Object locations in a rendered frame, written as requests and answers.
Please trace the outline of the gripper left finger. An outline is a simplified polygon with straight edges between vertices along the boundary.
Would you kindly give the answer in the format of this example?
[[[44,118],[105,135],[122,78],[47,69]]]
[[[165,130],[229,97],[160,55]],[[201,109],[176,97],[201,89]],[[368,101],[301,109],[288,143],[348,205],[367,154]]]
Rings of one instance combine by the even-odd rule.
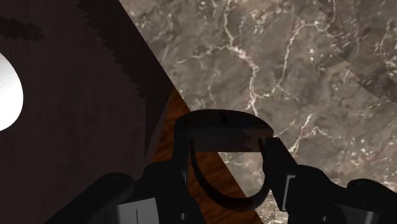
[[[205,224],[188,190],[188,123],[174,128],[171,160],[148,165],[141,178],[111,172],[101,176],[46,224]]]

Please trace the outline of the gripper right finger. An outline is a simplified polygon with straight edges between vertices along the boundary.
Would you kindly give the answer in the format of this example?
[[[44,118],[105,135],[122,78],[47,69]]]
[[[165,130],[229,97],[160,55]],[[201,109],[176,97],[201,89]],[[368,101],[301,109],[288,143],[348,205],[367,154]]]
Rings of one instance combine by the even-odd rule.
[[[322,170],[299,165],[278,137],[262,143],[265,181],[288,224],[397,224],[397,193],[371,179],[342,187]]]

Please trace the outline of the black cup with handle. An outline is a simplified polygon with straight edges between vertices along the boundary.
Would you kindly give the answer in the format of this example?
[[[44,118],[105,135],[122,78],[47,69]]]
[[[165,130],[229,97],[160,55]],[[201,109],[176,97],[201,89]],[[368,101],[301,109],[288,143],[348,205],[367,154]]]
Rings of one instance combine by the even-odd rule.
[[[270,187],[264,182],[250,197],[236,198],[221,193],[205,178],[197,162],[197,152],[260,152],[259,139],[272,137],[274,130],[261,118],[228,109],[201,109],[179,117],[174,126],[171,161],[188,181],[188,166],[205,193],[219,206],[232,211],[256,209],[266,199]]]

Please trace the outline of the dark wooden table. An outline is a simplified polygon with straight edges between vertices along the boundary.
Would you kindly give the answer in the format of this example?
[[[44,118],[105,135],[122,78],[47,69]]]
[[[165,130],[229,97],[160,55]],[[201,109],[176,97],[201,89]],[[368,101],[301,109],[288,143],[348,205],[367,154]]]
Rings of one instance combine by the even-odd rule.
[[[0,224],[45,224],[153,161],[176,89],[119,0],[0,0],[0,54],[24,96],[0,131]]]

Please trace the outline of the white round object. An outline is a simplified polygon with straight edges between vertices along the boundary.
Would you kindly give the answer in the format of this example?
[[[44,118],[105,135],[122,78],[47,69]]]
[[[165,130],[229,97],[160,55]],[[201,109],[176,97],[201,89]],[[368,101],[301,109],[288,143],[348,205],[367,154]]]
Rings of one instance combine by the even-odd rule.
[[[0,53],[0,131],[18,119],[23,107],[23,88],[18,74]]]

